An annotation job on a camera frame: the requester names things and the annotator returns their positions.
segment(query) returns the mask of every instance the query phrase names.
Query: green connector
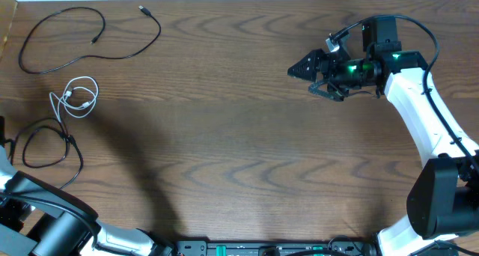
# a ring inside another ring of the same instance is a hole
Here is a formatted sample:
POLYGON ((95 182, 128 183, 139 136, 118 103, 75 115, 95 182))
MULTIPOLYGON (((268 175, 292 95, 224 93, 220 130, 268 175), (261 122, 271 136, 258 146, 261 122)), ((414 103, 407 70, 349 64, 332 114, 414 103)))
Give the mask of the green connector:
POLYGON ((313 247, 313 250, 322 250, 323 247, 322 246, 314 246, 313 247))
POLYGON ((216 246, 216 256, 226 256, 226 246, 216 246))

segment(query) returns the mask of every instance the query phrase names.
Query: wooden table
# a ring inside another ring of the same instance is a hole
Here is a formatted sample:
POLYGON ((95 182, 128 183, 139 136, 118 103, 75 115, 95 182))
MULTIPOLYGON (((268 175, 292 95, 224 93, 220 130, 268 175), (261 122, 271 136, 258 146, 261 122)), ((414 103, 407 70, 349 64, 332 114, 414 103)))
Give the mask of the wooden table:
MULTIPOLYGON (((67 192, 100 218, 155 231, 171 240, 321 240, 363 237, 406 214, 406 196, 421 171, 418 152, 399 114, 383 97, 334 103, 314 97, 287 68, 326 36, 378 13, 401 13, 438 37, 435 83, 463 129, 479 141, 479 0, 197 0, 19 3, 0 62, 0 114, 7 135, 52 115, 50 91, 75 76, 93 76, 100 97, 84 119, 67 119, 85 170, 67 192), (71 11, 42 24, 25 51, 33 70, 79 55, 54 73, 28 75, 17 56, 42 18, 70 6, 91 6, 106 17, 71 11)), ((397 21, 403 49, 431 59, 419 28, 397 21)), ((349 42, 355 58, 361 31, 349 42)), ((61 143, 44 133, 28 155, 45 162, 61 143)), ((71 154, 56 167, 15 167, 61 185, 75 173, 71 154)), ((459 239, 479 250, 477 235, 459 239)))

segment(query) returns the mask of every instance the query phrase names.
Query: black cable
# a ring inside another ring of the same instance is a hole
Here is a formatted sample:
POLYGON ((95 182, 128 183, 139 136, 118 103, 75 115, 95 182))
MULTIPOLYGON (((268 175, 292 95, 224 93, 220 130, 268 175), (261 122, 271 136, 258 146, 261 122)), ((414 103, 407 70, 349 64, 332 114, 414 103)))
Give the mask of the black cable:
POLYGON ((356 91, 355 93, 351 93, 351 94, 348 94, 347 96, 348 97, 352 97, 354 95, 357 95, 357 94, 369 94, 371 96, 374 96, 371 92, 369 91, 356 91))
POLYGON ((442 113, 439 111, 439 109, 437 108, 436 104, 434 103, 434 100, 433 98, 431 97, 431 90, 427 87, 427 76, 429 75, 429 72, 431 71, 431 69, 433 68, 434 66, 434 63, 436 63, 436 60, 437 58, 439 57, 439 42, 437 41, 436 39, 436 36, 434 36, 434 34, 432 33, 432 31, 430 31, 425 25, 423 25, 422 23, 420 23, 418 20, 416 19, 413 19, 409 16, 401 16, 401 15, 379 15, 379 16, 371 16, 371 17, 368 17, 368 18, 365 18, 363 20, 360 20, 346 28, 343 28, 341 29, 340 31, 338 31, 336 34, 334 35, 331 35, 331 39, 333 41, 336 41, 343 33, 345 33, 346 31, 349 31, 351 28, 354 28, 356 27, 357 25, 359 24, 362 24, 362 23, 365 23, 365 22, 369 22, 373 19, 381 19, 381 18, 386 18, 386 17, 394 17, 394 18, 398 18, 398 19, 404 19, 404 20, 407 20, 407 21, 410 21, 410 22, 413 22, 415 23, 419 28, 421 28, 423 31, 425 31, 429 36, 430 38, 433 40, 434 42, 434 47, 436 49, 436 52, 434 54, 434 58, 431 60, 431 62, 429 63, 429 65, 427 66, 426 70, 424 71, 424 75, 423 75, 423 79, 422 79, 422 85, 423 85, 423 89, 424 89, 424 94, 426 95, 426 98, 427 98, 427 101, 429 102, 429 104, 431 105, 431 108, 433 109, 433 111, 436 113, 438 119, 441 121, 442 123, 442 126, 444 126, 444 128, 446 129, 446 131, 448 131, 448 134, 451 136, 451 138, 453 139, 453 142, 457 145, 457 147, 464 153, 464 155, 466 156, 466 158, 471 162, 471 164, 474 166, 474 169, 476 170, 476 172, 479 174, 479 165, 478 163, 475 161, 475 159, 472 157, 472 155, 469 153, 469 151, 464 147, 463 143, 461 143, 460 139, 457 138, 457 136, 454 134, 454 131, 451 129, 451 127, 449 126, 448 122, 445 120, 445 118, 442 116, 442 113))
POLYGON ((5 146, 6 144, 10 144, 10 150, 12 150, 12 147, 13 147, 13 145, 14 145, 13 140, 12 140, 12 139, 7 139, 7 140, 5 140, 4 146, 5 146))
POLYGON ((455 245, 455 244, 447 242, 447 241, 437 240, 437 241, 434 241, 434 242, 436 243, 436 245, 440 249, 443 249, 445 247, 445 248, 449 248, 449 249, 453 249, 453 250, 462 252, 465 255, 479 256, 479 253, 477 253, 477 252, 471 252, 467 249, 463 249, 463 248, 459 247, 458 245, 455 245))
POLYGON ((306 256, 306 255, 318 255, 318 254, 331 255, 331 256, 349 256, 347 254, 344 254, 343 252, 335 252, 335 251, 326 250, 326 249, 321 249, 321 250, 310 249, 303 252, 290 253, 287 256, 306 256))
POLYGON ((370 53, 371 53, 371 47, 373 47, 374 42, 371 42, 370 44, 367 45, 366 47, 366 61, 369 61, 370 53))
POLYGON ((82 156, 82 153, 80 152, 80 149, 78 148, 77 144, 76 144, 76 141, 74 139, 74 137, 70 134, 68 134, 68 129, 67 129, 67 126, 65 124, 65 122, 61 123, 59 122, 56 118, 42 118, 38 121, 35 121, 31 124, 29 124, 28 126, 26 126, 25 128, 21 129, 15 136, 15 139, 14 140, 10 140, 10 154, 8 155, 8 158, 10 159, 10 164, 13 165, 13 158, 15 157, 15 150, 16 150, 16 145, 18 144, 18 141, 19 141, 19 138, 21 135, 23 135, 24 133, 28 132, 32 127, 34 127, 35 125, 41 123, 41 122, 44 122, 44 121, 54 121, 57 123, 57 125, 60 127, 60 129, 56 129, 54 127, 51 127, 51 126, 48 126, 48 125, 43 125, 43 126, 39 126, 37 127, 34 132, 32 132, 30 134, 30 136, 28 137, 27 139, 27 142, 25 143, 25 146, 23 147, 23 152, 22 152, 22 161, 23 161, 23 164, 26 166, 26 167, 29 167, 29 168, 34 168, 34 169, 38 169, 38 168, 45 168, 45 167, 49 167, 49 166, 53 166, 53 165, 56 165, 60 162, 62 162, 64 159, 67 158, 68 156, 68 153, 70 151, 70 145, 73 146, 73 148, 75 148, 75 151, 78 153, 78 157, 79 157, 79 160, 80 160, 80 166, 78 168, 78 171, 75 173, 75 175, 68 181, 66 182, 63 186, 60 187, 60 189, 63 189, 65 188, 66 186, 70 185, 73 181, 75 181, 75 179, 79 176, 80 172, 82 171, 83 169, 83 156, 82 156), (47 163, 45 165, 31 165, 29 164, 27 161, 26 161, 26 151, 27 151, 27 147, 28 145, 30 144, 31 140, 33 139, 33 137, 36 136, 37 133, 39 133, 41 130, 43 129, 50 129, 54 132, 56 132, 60 138, 65 142, 65 153, 64 155, 57 161, 54 161, 54 162, 51 162, 51 163, 47 163))
POLYGON ((16 194, 0 192, 0 197, 9 198, 9 199, 13 199, 13 200, 19 200, 19 201, 29 201, 29 202, 37 203, 37 204, 45 204, 49 207, 55 207, 55 208, 58 208, 59 210, 63 210, 64 212, 69 213, 71 216, 74 216, 81 223, 83 223, 85 225, 85 227, 88 229, 88 231, 90 232, 90 234, 92 235, 92 237, 93 237, 92 248, 97 246, 98 236, 97 236, 97 233, 95 233, 94 226, 92 226, 92 225, 95 225, 95 222, 88 222, 87 219, 85 219, 82 216, 82 214, 76 212, 75 210, 73 210, 69 207, 65 207, 63 204, 57 204, 57 203, 52 202, 52 201, 47 201, 47 200, 43 200, 43 199, 40 199, 40 198, 32 198, 32 197, 23 196, 23 195, 16 195, 16 194))
POLYGON ((101 56, 101 55, 83 55, 83 56, 80 56, 78 58, 75 58, 73 59, 72 61, 69 61, 67 62, 66 64, 63 64, 59 67, 56 67, 56 68, 53 68, 53 69, 49 69, 49 70, 44 70, 44 71, 39 71, 39 72, 36 72, 36 71, 31 71, 27 68, 25 68, 25 65, 23 65, 23 52, 25 51, 25 47, 27 46, 27 43, 28 43, 28 40, 30 40, 30 37, 31 35, 33 34, 33 32, 38 28, 38 26, 43 23, 45 20, 49 19, 50 17, 52 16, 56 16, 56 15, 59 15, 60 13, 63 13, 63 12, 66 12, 66 11, 69 11, 69 10, 74 10, 74 9, 86 9, 86 10, 92 10, 96 13, 98 13, 100 15, 100 17, 102 18, 102 21, 103 21, 103 27, 102 27, 102 30, 100 31, 100 33, 95 36, 92 40, 91 40, 91 43, 95 43, 97 42, 98 38, 100 38, 100 35, 103 33, 103 31, 105 30, 105 26, 106 26, 106 21, 105 21, 105 17, 97 10, 97 9, 93 9, 91 7, 70 7, 70 8, 67 8, 67 9, 63 9, 63 10, 60 10, 60 11, 57 11, 57 12, 54 12, 52 13, 51 15, 45 17, 44 19, 40 20, 39 23, 37 23, 35 25, 35 27, 33 27, 33 29, 30 31, 30 33, 27 35, 27 38, 25 39, 25 42, 23 42, 23 46, 20 50, 20 53, 18 54, 18 65, 20 66, 20 69, 22 69, 23 71, 25 71, 26 73, 31 73, 31 74, 43 74, 43 73, 49 73, 49 72, 52 72, 52 71, 55 71, 55 70, 58 70, 58 69, 61 69, 63 67, 66 67, 74 62, 77 62, 83 58, 104 58, 104 59, 114 59, 114 60, 118 60, 118 59, 125 59, 125 58, 131 58, 131 57, 134 57, 138 54, 140 54, 141 52, 143 52, 146 48, 148 48, 151 44, 153 44, 156 39, 158 39, 159 35, 162 33, 162 26, 159 24, 158 20, 156 20, 156 18, 151 14, 151 12, 143 7, 143 6, 139 6, 141 12, 143 12, 146 16, 149 16, 151 17, 151 19, 153 19, 156 24, 158 24, 158 34, 155 36, 155 38, 149 42, 149 44, 147 44, 145 47, 143 47, 142 49, 138 50, 137 52, 131 54, 131 55, 126 55, 124 57, 106 57, 106 56, 101 56))

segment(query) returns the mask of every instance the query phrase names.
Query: wire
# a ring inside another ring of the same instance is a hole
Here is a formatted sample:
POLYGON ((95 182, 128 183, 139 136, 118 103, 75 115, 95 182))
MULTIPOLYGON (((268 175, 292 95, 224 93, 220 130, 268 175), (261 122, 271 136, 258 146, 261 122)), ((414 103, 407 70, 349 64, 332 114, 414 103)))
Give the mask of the wire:
POLYGON ((440 249, 444 248, 444 246, 445 246, 446 248, 462 252, 465 255, 479 256, 479 253, 477 253, 477 252, 471 252, 467 249, 463 249, 463 248, 459 247, 458 245, 454 245, 453 243, 450 243, 450 242, 447 242, 447 241, 437 240, 437 241, 435 241, 435 243, 440 249))
POLYGON ((356 27, 357 25, 359 24, 362 24, 362 23, 365 23, 365 22, 369 22, 373 19, 381 19, 381 18, 386 18, 386 17, 394 17, 394 18, 397 18, 397 19, 404 19, 404 20, 407 20, 407 21, 410 21, 410 22, 413 22, 415 23, 419 28, 421 28, 423 31, 425 31, 429 37, 431 38, 431 40, 433 40, 434 42, 434 48, 435 48, 435 54, 434 54, 434 57, 433 59, 431 60, 431 62, 429 63, 429 65, 427 66, 426 70, 424 71, 424 75, 423 75, 423 78, 422 78, 422 86, 423 86, 423 89, 424 89, 424 94, 426 95, 426 98, 427 98, 427 101, 429 102, 429 104, 431 105, 431 108, 433 109, 433 111, 436 113, 436 116, 437 118, 441 121, 442 123, 442 126, 444 126, 444 128, 446 129, 446 131, 448 131, 448 134, 449 136, 452 138, 453 142, 457 145, 457 147, 464 153, 464 155, 466 156, 466 158, 471 162, 471 164, 473 165, 474 169, 476 170, 476 172, 478 173, 479 175, 479 165, 478 163, 475 161, 474 157, 472 157, 472 155, 469 153, 469 151, 464 147, 463 143, 461 143, 460 139, 454 134, 454 131, 452 130, 452 128, 449 126, 448 122, 445 120, 444 116, 442 116, 442 113, 441 111, 439 111, 439 109, 437 108, 437 105, 434 103, 434 100, 433 98, 431 97, 431 90, 427 87, 427 77, 429 75, 429 72, 431 71, 431 69, 433 68, 434 64, 436 63, 436 60, 437 58, 439 57, 439 50, 440 50, 440 47, 439 47, 439 42, 437 41, 436 39, 436 36, 434 36, 434 34, 432 33, 432 31, 430 31, 425 25, 423 25, 422 23, 420 23, 418 20, 416 19, 413 19, 409 16, 402 16, 402 15, 379 15, 379 16, 371 16, 371 17, 368 17, 368 18, 365 18, 363 20, 360 20, 346 28, 343 28, 341 29, 340 31, 338 31, 336 34, 334 35, 331 35, 331 39, 333 41, 336 41, 343 33, 345 33, 346 31, 349 31, 351 28, 354 28, 356 27))
POLYGON ((4 145, 5 145, 5 144, 10 144, 10 149, 11 149, 11 148, 12 148, 12 144, 13 144, 13 140, 12 140, 12 139, 7 139, 7 140, 5 140, 5 142, 4 142, 4 145))
POLYGON ((79 157, 79 161, 80 161, 80 166, 78 168, 78 171, 75 173, 75 175, 68 181, 66 182, 63 186, 60 187, 60 189, 63 189, 65 188, 66 186, 70 185, 73 181, 75 181, 75 179, 79 176, 80 172, 82 172, 83 170, 83 156, 82 156, 82 153, 80 152, 80 149, 78 148, 77 144, 76 144, 76 141, 74 139, 74 137, 72 135, 69 135, 68 134, 68 130, 67 130, 67 126, 65 123, 61 123, 60 121, 58 121, 56 118, 42 118, 38 121, 35 121, 31 124, 29 124, 28 126, 26 126, 25 128, 21 129, 15 136, 15 139, 14 140, 11 140, 10 139, 10 153, 8 155, 8 158, 10 160, 10 164, 13 165, 13 158, 15 157, 15 150, 16 150, 16 146, 18 144, 18 141, 19 141, 19 138, 21 135, 25 134, 26 132, 28 132, 32 127, 34 127, 35 125, 41 123, 41 122, 45 122, 45 121, 54 121, 57 123, 57 125, 60 127, 60 129, 56 129, 54 127, 51 127, 51 126, 48 126, 48 125, 42 125, 42 126, 39 126, 37 127, 31 134, 30 136, 28 137, 27 139, 27 142, 25 143, 25 146, 23 148, 23 152, 22 152, 22 162, 23 164, 28 167, 28 168, 34 168, 34 169, 38 169, 38 168, 45 168, 45 167, 49 167, 49 166, 53 166, 53 165, 56 165, 60 162, 62 162, 64 159, 67 158, 68 156, 68 153, 70 152, 70 145, 73 146, 73 148, 75 148, 75 151, 78 153, 78 157, 79 157), (27 161, 26 161, 26 151, 27 151, 27 147, 28 145, 30 144, 31 140, 33 139, 33 137, 36 136, 36 134, 38 134, 41 130, 43 129, 49 129, 49 130, 52 130, 53 132, 56 132, 60 138, 65 142, 65 152, 64 152, 64 155, 59 159, 59 160, 56 160, 54 162, 51 162, 51 163, 47 163, 45 165, 31 165, 29 164, 27 161))
POLYGON ((303 252, 290 253, 287 256, 306 256, 306 255, 317 255, 317 254, 331 255, 331 256, 349 256, 347 254, 344 254, 343 252, 335 252, 335 251, 326 250, 326 249, 322 249, 322 250, 310 249, 303 252))
POLYGON ((27 43, 28 43, 28 41, 30 40, 31 35, 32 35, 32 34, 34 33, 34 31, 38 28, 38 26, 39 26, 41 23, 43 23, 44 21, 46 21, 47 19, 49 19, 50 17, 52 17, 52 16, 57 16, 57 15, 59 15, 60 13, 63 13, 63 12, 69 11, 69 10, 75 10, 75 9, 92 10, 92 11, 98 13, 98 14, 100 15, 100 17, 102 18, 103 27, 102 27, 100 33, 91 40, 91 43, 92 43, 92 44, 93 44, 93 43, 96 43, 97 40, 98 40, 98 38, 100 38, 100 35, 103 33, 103 31, 105 31, 105 26, 106 26, 105 17, 104 17, 97 9, 93 9, 93 8, 91 8, 91 7, 69 7, 69 8, 67 8, 67 9, 63 9, 63 10, 60 10, 60 11, 57 11, 57 12, 52 13, 51 15, 49 15, 49 16, 45 17, 44 19, 40 20, 39 23, 37 23, 37 24, 35 25, 35 27, 33 27, 33 29, 30 31, 30 33, 28 33, 27 38, 25 39, 25 42, 23 42, 23 46, 22 46, 22 48, 21 48, 21 50, 20 50, 20 53, 19 53, 19 55, 18 55, 18 65, 20 66, 20 69, 22 69, 22 70, 23 70, 24 72, 26 72, 26 73, 30 73, 30 74, 43 74, 43 73, 49 73, 49 72, 52 72, 52 71, 55 71, 55 70, 59 70, 59 69, 61 69, 61 68, 63 68, 63 67, 66 67, 66 66, 72 64, 72 63, 75 63, 75 62, 77 62, 77 61, 79 61, 79 60, 81 60, 81 59, 83 59, 83 58, 104 58, 104 59, 114 59, 114 60, 118 60, 118 59, 125 59, 125 58, 134 57, 134 56, 140 54, 141 52, 143 52, 145 49, 147 49, 151 44, 153 44, 153 43, 156 41, 156 39, 158 39, 158 37, 160 36, 160 34, 162 33, 162 26, 159 24, 158 20, 156 20, 156 18, 151 14, 151 12, 150 12, 147 8, 145 8, 145 7, 141 6, 141 5, 140 5, 138 8, 141 10, 141 12, 143 12, 146 16, 151 17, 151 19, 153 19, 153 20, 156 22, 156 24, 158 24, 159 30, 158 30, 158 34, 151 40, 151 42, 149 42, 149 44, 147 44, 145 47, 143 47, 142 49, 138 50, 137 52, 135 52, 135 53, 133 53, 133 54, 131 54, 131 55, 126 55, 126 56, 124 56, 124 57, 106 57, 106 56, 101 56, 101 55, 83 55, 83 56, 80 56, 80 57, 78 57, 78 58, 73 59, 72 61, 67 62, 66 64, 63 64, 63 65, 61 65, 61 66, 59 66, 59 67, 55 67, 55 68, 52 68, 52 69, 49 69, 49 70, 32 71, 32 70, 27 69, 27 68, 25 67, 25 65, 23 64, 23 52, 25 51, 25 48, 26 48, 26 46, 27 46, 27 43))
POLYGON ((13 200, 19 200, 19 201, 28 201, 28 202, 37 203, 37 204, 45 204, 49 207, 55 207, 55 208, 58 208, 59 210, 63 210, 64 212, 69 213, 71 216, 74 216, 76 219, 78 219, 81 223, 85 225, 85 227, 88 229, 91 236, 93 237, 93 242, 91 244, 92 248, 94 248, 98 243, 98 235, 96 231, 94 230, 94 226, 92 226, 92 225, 95 225, 95 222, 88 222, 87 219, 83 217, 82 214, 78 213, 77 211, 69 207, 65 207, 63 204, 57 204, 55 202, 43 200, 40 198, 32 198, 32 197, 23 196, 23 195, 13 195, 13 194, 4 193, 4 192, 0 192, 0 197, 13 199, 13 200))
POLYGON ((375 97, 375 96, 374 96, 371 92, 369 92, 369 91, 356 91, 355 93, 348 94, 347 96, 348 96, 348 97, 352 97, 352 96, 357 95, 357 94, 369 94, 369 95, 375 97))
POLYGON ((348 239, 348 240, 353 244, 353 246, 358 250, 358 252, 359 252, 358 255, 362 255, 362 249, 360 249, 360 248, 356 245, 356 243, 354 243, 354 241, 353 241, 350 237, 348 237, 348 236, 346 236, 346 235, 343 235, 343 234, 338 235, 337 237, 333 237, 333 239, 331 239, 331 240, 329 241, 329 243, 328 243, 328 249, 332 249, 332 244, 335 242, 335 240, 336 240, 337 238, 346 238, 346 239, 348 239))
POLYGON ((367 45, 366 47, 366 58, 364 58, 366 61, 369 61, 370 57, 370 52, 371 52, 371 47, 374 45, 374 42, 371 42, 370 44, 367 45))
POLYGON ((61 122, 61 116, 60 116, 60 105, 63 105, 63 107, 65 108, 65 111, 72 117, 74 118, 84 118, 86 117, 88 114, 90 114, 90 112, 93 110, 93 108, 95 107, 95 105, 97 104, 97 97, 98 97, 98 93, 100 92, 100 89, 98 88, 98 83, 97 81, 90 77, 90 76, 79 76, 79 77, 76 77, 74 79, 71 79, 67 86, 65 87, 64 91, 63 91, 63 94, 61 95, 61 97, 58 97, 55 93, 53 92, 50 92, 49 94, 49 97, 50 97, 50 103, 52 104, 52 108, 53 108, 53 112, 55 113, 55 116, 57 118, 57 120, 59 122, 61 122), (88 88, 85 88, 85 87, 74 87, 74 88, 71 88, 70 85, 79 80, 79 79, 90 79, 94 85, 95 85, 95 88, 96 88, 96 92, 93 92, 91 91, 90 89, 88 88), (84 91, 87 91, 91 94, 91 96, 93 96, 93 99, 91 101, 87 101, 87 102, 84 102, 83 104, 81 104, 80 106, 72 106, 68 103, 68 99, 72 96, 73 92, 76 91, 76 90, 84 90, 84 91), (54 98, 56 98, 56 100, 58 101, 57 103, 57 106, 55 108, 55 103, 53 102, 54 98), (74 115, 72 114, 68 109, 72 109, 72 110, 76 110, 76 111, 82 111, 82 110, 86 110, 88 109, 89 110, 86 112, 86 114, 84 115, 74 115))

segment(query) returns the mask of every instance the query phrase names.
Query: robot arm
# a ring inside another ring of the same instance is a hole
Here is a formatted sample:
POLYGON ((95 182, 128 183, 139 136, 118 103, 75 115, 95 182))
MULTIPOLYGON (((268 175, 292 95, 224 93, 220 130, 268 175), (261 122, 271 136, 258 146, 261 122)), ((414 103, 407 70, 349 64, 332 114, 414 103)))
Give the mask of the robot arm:
MULTIPOLYGON (((464 154, 452 142, 452 138, 427 102, 423 94, 423 75, 424 71, 421 68, 404 69, 401 73, 391 74, 385 86, 385 95, 406 123, 424 167, 429 159, 438 158, 441 154, 447 154, 451 158, 461 158, 464 154)), ((469 153, 474 154, 479 150, 478 144, 472 141, 454 120, 438 94, 431 74, 428 78, 427 83, 434 102, 454 133, 462 139, 469 153)), ((456 234, 443 234, 432 239, 423 239, 411 226, 409 217, 404 216, 391 227, 380 231, 377 239, 382 255, 388 256, 410 255, 430 246, 435 240, 451 240, 455 237, 456 234)))
POLYGON ((309 88, 312 94, 336 102, 358 93, 351 91, 376 86, 376 95, 386 95, 406 123, 421 156, 423 171, 409 193, 408 216, 377 235, 376 249, 383 256, 410 255, 431 247, 435 240, 449 240, 479 230, 479 175, 473 167, 473 162, 479 160, 479 147, 454 120, 430 73, 424 81, 430 65, 421 53, 402 51, 396 18, 407 19, 424 29, 439 49, 434 35, 418 21, 407 16, 373 16, 330 35, 326 40, 329 53, 313 50, 288 70, 290 76, 313 82, 309 88), (359 24, 366 58, 351 60, 346 49, 348 30, 359 24), (318 72, 323 79, 317 79, 318 72), (326 85, 325 91, 320 90, 322 85, 326 85), (445 122, 439 119, 430 99, 445 122), (446 130, 445 123, 451 131, 446 130), (458 178, 467 185, 457 187, 458 178))
POLYGON ((97 242, 93 246, 92 234, 82 229, 84 225, 79 224, 70 213, 43 206, 38 202, 16 201, 0 195, 0 252, 9 255, 28 255, 32 252, 44 256, 58 253, 69 255, 73 251, 77 251, 79 255, 92 256, 169 256, 173 252, 172 244, 152 238, 139 229, 122 229, 103 223, 96 219, 97 214, 80 200, 17 171, 8 161, 3 146, 3 117, 0 117, 0 122, 0 192, 39 198, 73 209, 91 221, 97 235, 97 242), (34 207, 42 210, 45 215, 30 233, 23 236, 19 230, 34 207))
MULTIPOLYGON (((385 95, 406 123, 424 167, 429 159, 437 158, 440 154, 446 153, 451 158, 458 158, 463 157, 464 153, 453 143, 452 138, 427 102, 423 94, 423 75, 424 71, 421 68, 403 69, 400 73, 392 73, 386 82, 385 95)), ((427 83, 434 102, 449 126, 455 135, 462 139, 461 142, 469 153, 474 154, 476 150, 479 150, 478 144, 466 135, 442 101, 433 84, 431 73, 429 73, 427 83)))

